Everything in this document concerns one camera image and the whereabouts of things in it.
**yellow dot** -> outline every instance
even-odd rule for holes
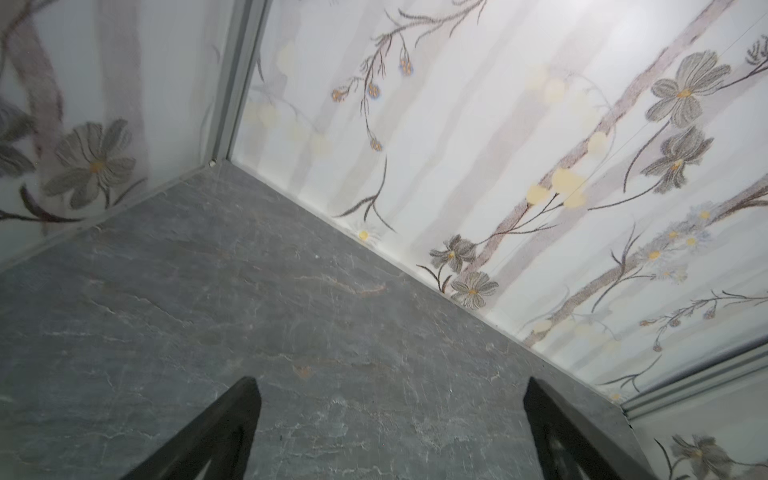
[[[544,86],[544,103],[556,104],[565,96],[565,82],[559,78],[552,78]]]
[[[587,152],[593,155],[602,155],[608,149],[608,136],[601,131],[594,132],[587,142]]]
[[[549,190],[542,187],[539,184],[533,184],[531,185],[531,188],[528,188],[528,194],[525,196],[525,199],[530,203],[531,205],[538,205],[541,202],[544,202],[549,198]]]
[[[280,113],[270,104],[263,104],[259,107],[259,120],[267,128],[274,128],[280,121]]]
[[[551,320],[541,320],[539,322],[534,323],[533,325],[533,331],[536,333],[546,332],[551,328],[552,328]]]
[[[552,174],[552,188],[563,195],[570,195],[578,190],[587,179],[570,170],[558,168]]]
[[[104,169],[104,162],[94,162],[94,163],[92,163],[92,164],[91,164],[91,167],[90,167],[90,168],[88,168],[88,170],[89,170],[89,171],[90,171],[92,174],[97,174],[97,173],[99,173],[99,172],[100,172],[102,169]]]
[[[538,90],[547,82],[549,72],[544,66],[532,68],[525,79],[525,87],[529,90]]]
[[[580,206],[586,203],[587,203],[587,198],[584,196],[582,192],[577,191],[572,193],[570,197],[565,199],[565,202],[563,202],[563,207],[579,208]]]

